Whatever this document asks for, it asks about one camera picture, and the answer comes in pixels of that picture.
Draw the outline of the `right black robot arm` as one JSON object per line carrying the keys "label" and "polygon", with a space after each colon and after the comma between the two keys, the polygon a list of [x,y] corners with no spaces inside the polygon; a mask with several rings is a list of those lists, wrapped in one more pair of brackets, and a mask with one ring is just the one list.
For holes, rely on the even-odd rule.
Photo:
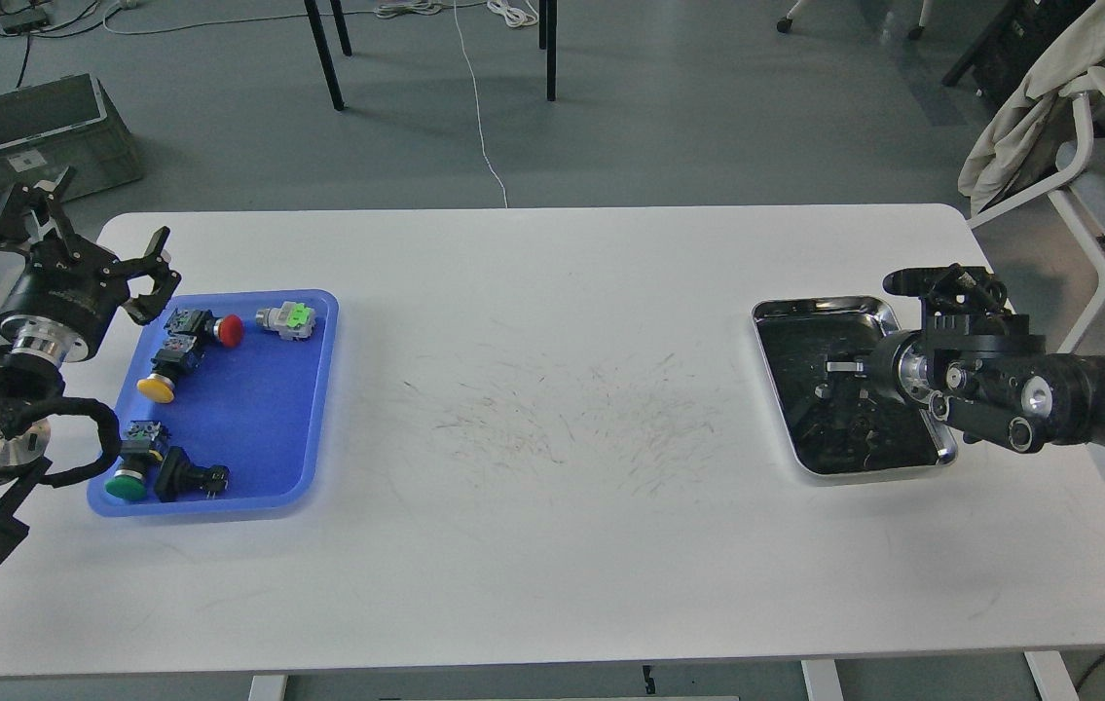
{"label": "right black robot arm", "polygon": [[976,442],[1020,454],[1105,447],[1105,354],[1050,353],[1028,316],[1007,307],[1006,284],[987,268],[903,268],[883,289],[920,301],[920,328],[865,353],[830,355],[829,374],[865,379]]}

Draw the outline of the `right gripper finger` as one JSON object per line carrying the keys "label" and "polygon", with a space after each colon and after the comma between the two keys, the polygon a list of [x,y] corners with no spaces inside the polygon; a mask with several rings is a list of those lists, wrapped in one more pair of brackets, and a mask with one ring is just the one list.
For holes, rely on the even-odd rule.
{"label": "right gripper finger", "polygon": [[833,341],[825,350],[824,368],[828,376],[869,376],[869,356],[872,343]]}
{"label": "right gripper finger", "polygon": [[867,459],[875,448],[880,404],[867,390],[848,390],[820,402],[810,423],[814,459]]}

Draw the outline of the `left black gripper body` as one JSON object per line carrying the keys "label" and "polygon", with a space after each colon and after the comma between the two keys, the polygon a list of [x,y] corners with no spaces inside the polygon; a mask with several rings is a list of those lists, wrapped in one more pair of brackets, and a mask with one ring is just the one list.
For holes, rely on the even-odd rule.
{"label": "left black gripper body", "polygon": [[78,337],[66,360],[90,360],[129,299],[127,280],[103,274],[117,265],[119,258],[101,245],[78,245],[62,259],[36,245],[0,308],[0,336],[12,342],[27,320],[50,320]]}

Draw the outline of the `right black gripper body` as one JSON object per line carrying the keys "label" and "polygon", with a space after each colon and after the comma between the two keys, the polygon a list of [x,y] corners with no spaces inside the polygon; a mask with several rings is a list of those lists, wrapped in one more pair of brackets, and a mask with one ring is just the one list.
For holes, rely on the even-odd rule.
{"label": "right black gripper body", "polygon": [[929,408],[929,359],[923,350],[922,331],[899,331],[878,339],[864,362],[873,390],[895,402]]}

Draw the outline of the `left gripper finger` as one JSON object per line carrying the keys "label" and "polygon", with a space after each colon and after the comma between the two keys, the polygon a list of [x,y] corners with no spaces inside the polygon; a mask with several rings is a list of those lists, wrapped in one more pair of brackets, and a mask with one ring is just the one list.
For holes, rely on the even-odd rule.
{"label": "left gripper finger", "polygon": [[113,265],[113,278],[125,282],[139,278],[151,280],[152,287],[147,293],[137,294],[122,303],[129,318],[138,325],[148,325],[159,316],[166,303],[173,296],[175,287],[181,282],[181,275],[169,264],[166,257],[166,240],[172,236],[169,227],[161,227],[152,232],[150,242],[143,257],[122,259]]}
{"label": "left gripper finger", "polygon": [[53,181],[17,182],[0,196],[0,252],[15,253],[28,266],[72,268],[78,263],[78,237],[61,205],[75,168]]}

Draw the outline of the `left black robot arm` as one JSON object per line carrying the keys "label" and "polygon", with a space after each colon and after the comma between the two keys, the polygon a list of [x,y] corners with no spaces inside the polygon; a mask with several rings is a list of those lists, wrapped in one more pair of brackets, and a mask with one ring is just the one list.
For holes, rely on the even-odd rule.
{"label": "left black robot arm", "polygon": [[118,310],[151,323],[181,282],[168,228],[131,259],[77,236],[61,205],[72,178],[67,167],[0,196],[0,251],[25,262],[0,308],[0,565],[27,538],[15,513],[32,489],[86,482],[120,453],[116,414],[67,396],[59,368],[97,355]]}

